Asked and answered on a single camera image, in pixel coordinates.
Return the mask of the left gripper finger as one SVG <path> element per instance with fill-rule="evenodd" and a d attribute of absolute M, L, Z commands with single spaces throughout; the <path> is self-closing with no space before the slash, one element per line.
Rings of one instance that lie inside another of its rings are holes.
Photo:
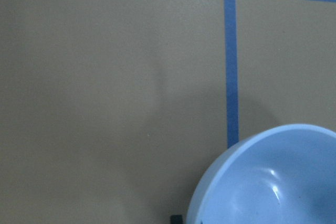
<path fill-rule="evenodd" d="M 170 224 L 183 224 L 183 216 L 182 215 L 171 215 Z"/>

